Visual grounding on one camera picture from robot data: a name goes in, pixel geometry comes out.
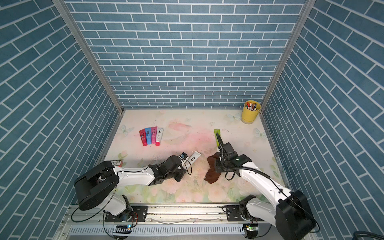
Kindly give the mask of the brown cloth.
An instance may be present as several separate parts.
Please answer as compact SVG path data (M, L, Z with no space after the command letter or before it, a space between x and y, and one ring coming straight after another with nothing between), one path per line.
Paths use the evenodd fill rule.
M207 161L208 161L210 168L209 168L208 172L206 173L204 180L206 182L208 182L209 184L215 183L221 175L221 173L217 173L215 170L216 160L219 160L219 159L220 159L220 153L219 152L217 152L217 153L215 153L215 154L213 154L207 158Z

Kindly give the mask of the white orange-cap toothpaste tube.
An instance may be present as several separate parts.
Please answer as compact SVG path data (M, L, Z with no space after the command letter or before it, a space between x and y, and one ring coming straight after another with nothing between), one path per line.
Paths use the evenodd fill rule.
M188 161L189 161L191 164L193 164L193 163L195 163L195 162L199 159L200 156L201 156L201 154L200 154L199 152L195 151L195 152L189 157Z

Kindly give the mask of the green toothpaste tube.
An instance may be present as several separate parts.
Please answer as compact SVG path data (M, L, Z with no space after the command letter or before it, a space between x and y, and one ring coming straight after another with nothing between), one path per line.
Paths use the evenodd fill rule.
M221 130L220 129L214 129L214 136L215 136L217 147L220 146L220 143L218 140L218 136L220 136L220 135L221 135Z

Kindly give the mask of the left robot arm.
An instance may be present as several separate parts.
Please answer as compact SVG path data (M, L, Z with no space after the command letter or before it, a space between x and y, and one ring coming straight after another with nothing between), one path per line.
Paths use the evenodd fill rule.
M130 185L159 185L168 179L180 182L187 172L184 166L187 159L185 153L180 156L172 155L160 164L148 165L141 169L122 168L113 165L112 161L104 161L75 180L79 209L87 211L98 208L113 216L129 211L131 208L128 198L117 195L117 188Z

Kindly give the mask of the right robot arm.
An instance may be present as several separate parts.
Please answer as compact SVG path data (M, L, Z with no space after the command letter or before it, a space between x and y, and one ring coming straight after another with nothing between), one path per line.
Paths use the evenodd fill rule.
M276 227L284 240L301 240L317 222L307 197L301 191L291 191L278 184L246 155L238 155L230 143L219 142L219 159L215 172L234 173L258 190L268 201L249 195L239 203L239 213L245 221L260 218Z

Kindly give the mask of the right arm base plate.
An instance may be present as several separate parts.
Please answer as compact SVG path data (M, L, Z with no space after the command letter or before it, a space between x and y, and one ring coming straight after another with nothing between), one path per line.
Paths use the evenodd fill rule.
M226 205L222 207L222 210L227 216L228 222L251 222L251 221L262 221L260 218L252 217L251 214L246 210L246 207L240 205Z

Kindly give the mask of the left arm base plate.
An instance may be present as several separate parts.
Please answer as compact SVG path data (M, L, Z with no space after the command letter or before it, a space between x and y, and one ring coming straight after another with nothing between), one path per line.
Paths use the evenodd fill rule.
M117 216L106 214L105 222L107 223L122 223L122 222L144 222L148 213L148 206L130 206Z

